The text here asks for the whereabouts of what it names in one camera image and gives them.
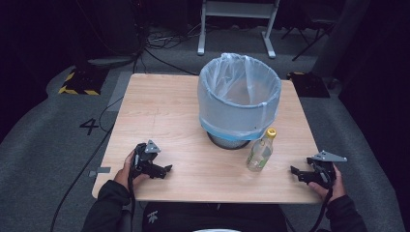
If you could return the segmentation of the black tripod stand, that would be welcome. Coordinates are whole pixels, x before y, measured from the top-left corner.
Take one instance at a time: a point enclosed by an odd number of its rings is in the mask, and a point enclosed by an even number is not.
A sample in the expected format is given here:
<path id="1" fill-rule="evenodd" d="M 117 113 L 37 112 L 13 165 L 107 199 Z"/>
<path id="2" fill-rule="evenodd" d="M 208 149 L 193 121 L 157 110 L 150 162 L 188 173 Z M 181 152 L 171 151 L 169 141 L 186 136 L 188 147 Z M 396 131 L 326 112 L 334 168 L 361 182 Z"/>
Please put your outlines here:
<path id="1" fill-rule="evenodd" d="M 334 14 L 308 12 L 294 14 L 291 23 L 285 26 L 286 32 L 281 36 L 281 39 L 298 35 L 306 46 L 292 58 L 292 61 L 303 56 L 324 36 L 329 36 L 336 23 L 337 16 Z"/>

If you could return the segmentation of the person's left hand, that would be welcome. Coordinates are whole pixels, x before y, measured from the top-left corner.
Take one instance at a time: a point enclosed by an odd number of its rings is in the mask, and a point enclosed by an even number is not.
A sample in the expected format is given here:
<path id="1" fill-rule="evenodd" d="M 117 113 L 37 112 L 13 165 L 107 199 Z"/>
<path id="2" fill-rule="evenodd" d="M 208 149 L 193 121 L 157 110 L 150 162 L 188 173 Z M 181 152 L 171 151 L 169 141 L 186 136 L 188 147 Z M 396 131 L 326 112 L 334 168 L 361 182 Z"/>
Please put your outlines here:
<path id="1" fill-rule="evenodd" d="M 122 185 L 126 190 L 129 190 L 129 175 L 131 170 L 133 152 L 130 152 L 129 155 L 125 158 L 123 168 L 120 169 L 114 177 L 114 181 Z M 132 188 L 135 189 L 140 183 L 148 179 L 147 174 L 141 174 L 135 179 L 132 180 Z"/>

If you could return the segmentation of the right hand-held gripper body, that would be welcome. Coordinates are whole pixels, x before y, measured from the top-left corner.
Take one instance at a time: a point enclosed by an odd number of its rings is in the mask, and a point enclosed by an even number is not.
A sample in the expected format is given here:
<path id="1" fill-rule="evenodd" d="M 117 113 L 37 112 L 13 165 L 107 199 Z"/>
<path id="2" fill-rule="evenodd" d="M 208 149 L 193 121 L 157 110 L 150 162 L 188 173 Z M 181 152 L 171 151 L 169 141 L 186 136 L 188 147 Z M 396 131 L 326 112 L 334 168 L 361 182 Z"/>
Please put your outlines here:
<path id="1" fill-rule="evenodd" d="M 314 182 L 325 189 L 331 188 L 337 178 L 334 169 L 335 162 L 347 162 L 347 158 L 326 151 L 307 158 L 307 163 L 313 168 L 313 173 L 307 178 L 307 183 Z"/>

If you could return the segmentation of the person's black clothing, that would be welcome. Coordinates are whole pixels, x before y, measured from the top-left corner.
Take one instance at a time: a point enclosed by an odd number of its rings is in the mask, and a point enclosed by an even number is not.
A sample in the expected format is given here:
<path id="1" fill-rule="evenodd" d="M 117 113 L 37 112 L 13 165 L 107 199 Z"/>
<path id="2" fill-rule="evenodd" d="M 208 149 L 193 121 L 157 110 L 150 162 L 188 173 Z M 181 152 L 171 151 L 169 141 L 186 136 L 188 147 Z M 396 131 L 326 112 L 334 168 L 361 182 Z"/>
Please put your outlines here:
<path id="1" fill-rule="evenodd" d="M 287 232 L 276 204 L 150 202 L 143 232 Z"/>

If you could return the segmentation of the clear plastic bottle yellow cap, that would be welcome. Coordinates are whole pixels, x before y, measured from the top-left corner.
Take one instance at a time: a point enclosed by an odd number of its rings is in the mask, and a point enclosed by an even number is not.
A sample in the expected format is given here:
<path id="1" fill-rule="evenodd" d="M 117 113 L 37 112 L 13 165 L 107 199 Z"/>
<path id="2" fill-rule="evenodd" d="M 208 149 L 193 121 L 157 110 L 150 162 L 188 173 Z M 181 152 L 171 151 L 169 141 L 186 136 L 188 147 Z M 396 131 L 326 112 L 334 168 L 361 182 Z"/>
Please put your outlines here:
<path id="1" fill-rule="evenodd" d="M 255 141 L 247 158 L 247 168 L 250 171 L 261 171 L 273 153 L 273 140 L 277 136 L 274 128 L 268 128 L 264 135 Z"/>

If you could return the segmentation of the trash can with blue bag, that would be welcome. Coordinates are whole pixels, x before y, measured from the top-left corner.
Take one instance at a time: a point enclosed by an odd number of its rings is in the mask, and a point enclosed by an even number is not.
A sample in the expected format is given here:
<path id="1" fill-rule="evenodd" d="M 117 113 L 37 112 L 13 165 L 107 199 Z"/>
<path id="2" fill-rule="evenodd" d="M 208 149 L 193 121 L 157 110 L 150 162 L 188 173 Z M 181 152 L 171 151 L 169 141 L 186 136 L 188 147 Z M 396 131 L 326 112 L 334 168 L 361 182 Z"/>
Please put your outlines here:
<path id="1" fill-rule="evenodd" d="M 227 150 L 247 146 L 275 121 L 281 92 L 277 73 L 263 62 L 223 53 L 199 75 L 199 122 L 210 140 Z"/>

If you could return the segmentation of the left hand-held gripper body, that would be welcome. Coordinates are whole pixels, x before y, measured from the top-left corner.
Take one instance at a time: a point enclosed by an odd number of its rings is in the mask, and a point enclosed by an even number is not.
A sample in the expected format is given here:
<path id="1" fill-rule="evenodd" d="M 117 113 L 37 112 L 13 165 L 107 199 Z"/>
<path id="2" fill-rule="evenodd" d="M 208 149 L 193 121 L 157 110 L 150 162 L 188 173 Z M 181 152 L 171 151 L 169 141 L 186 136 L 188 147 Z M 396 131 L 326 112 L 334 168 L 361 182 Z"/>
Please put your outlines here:
<path id="1" fill-rule="evenodd" d="M 153 160 L 160 151 L 161 149 L 152 140 L 149 140 L 147 143 L 139 143 L 133 152 L 131 176 L 149 175 L 149 171 L 154 165 Z"/>

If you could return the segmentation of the white metal stand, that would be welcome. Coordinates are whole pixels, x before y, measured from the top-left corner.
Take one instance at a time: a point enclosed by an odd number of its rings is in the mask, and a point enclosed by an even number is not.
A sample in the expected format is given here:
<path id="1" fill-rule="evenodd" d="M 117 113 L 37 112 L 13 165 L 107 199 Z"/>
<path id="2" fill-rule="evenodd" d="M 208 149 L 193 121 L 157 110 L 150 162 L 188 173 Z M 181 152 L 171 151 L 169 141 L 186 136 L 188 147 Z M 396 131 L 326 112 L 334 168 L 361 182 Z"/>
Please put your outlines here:
<path id="1" fill-rule="evenodd" d="M 277 57 L 274 50 L 271 33 L 276 20 L 280 0 L 267 2 L 252 0 L 202 0 L 200 13 L 200 33 L 196 53 L 205 53 L 206 24 L 208 19 L 222 19 L 221 25 L 239 23 L 240 26 L 252 26 L 256 22 L 266 22 L 265 29 L 261 32 L 261 37 L 268 54 L 274 59 Z"/>

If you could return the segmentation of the black yellow striped floor plate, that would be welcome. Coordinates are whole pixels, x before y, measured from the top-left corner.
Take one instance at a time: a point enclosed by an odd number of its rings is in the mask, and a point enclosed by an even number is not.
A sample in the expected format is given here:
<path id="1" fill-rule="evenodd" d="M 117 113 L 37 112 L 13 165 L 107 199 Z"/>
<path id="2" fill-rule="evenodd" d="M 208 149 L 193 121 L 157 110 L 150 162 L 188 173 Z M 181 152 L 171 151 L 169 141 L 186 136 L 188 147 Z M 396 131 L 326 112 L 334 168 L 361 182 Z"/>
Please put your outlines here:
<path id="1" fill-rule="evenodd" d="M 72 69 L 58 93 L 98 96 L 102 93 L 102 87 L 107 75 L 108 70 L 79 71 L 78 69 Z"/>

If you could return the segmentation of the grey tape piece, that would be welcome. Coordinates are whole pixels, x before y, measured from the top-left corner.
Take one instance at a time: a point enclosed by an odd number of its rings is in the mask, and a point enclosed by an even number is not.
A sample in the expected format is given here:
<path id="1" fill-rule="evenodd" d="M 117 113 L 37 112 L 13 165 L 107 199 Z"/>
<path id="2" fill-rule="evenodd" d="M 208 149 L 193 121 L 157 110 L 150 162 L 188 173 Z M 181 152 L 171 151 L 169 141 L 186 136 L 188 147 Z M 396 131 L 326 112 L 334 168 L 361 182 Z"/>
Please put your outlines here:
<path id="1" fill-rule="evenodd" d="M 110 167 L 98 167 L 96 170 L 90 170 L 89 177 L 96 178 L 101 173 L 110 173 Z"/>

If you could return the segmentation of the person's right hand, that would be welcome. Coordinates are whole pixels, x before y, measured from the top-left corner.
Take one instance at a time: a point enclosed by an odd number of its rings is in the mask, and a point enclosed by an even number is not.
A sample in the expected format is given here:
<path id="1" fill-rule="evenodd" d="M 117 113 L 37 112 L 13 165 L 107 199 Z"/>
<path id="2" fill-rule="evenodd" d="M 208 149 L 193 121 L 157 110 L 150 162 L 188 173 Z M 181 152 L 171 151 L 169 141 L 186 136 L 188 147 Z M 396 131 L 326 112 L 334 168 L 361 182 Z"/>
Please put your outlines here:
<path id="1" fill-rule="evenodd" d="M 328 200 L 329 203 L 347 194 L 346 189 L 343 185 L 341 172 L 338 170 L 336 166 L 334 166 L 334 169 L 335 169 L 337 178 L 335 179 L 334 184 L 333 184 L 333 193 L 332 193 L 332 196 Z M 311 190 L 313 190 L 314 192 L 318 194 L 319 198 L 322 201 L 325 201 L 326 196 L 328 195 L 328 192 L 329 192 L 327 189 L 321 187 L 320 185 L 314 182 L 310 182 L 307 185 L 309 186 Z"/>

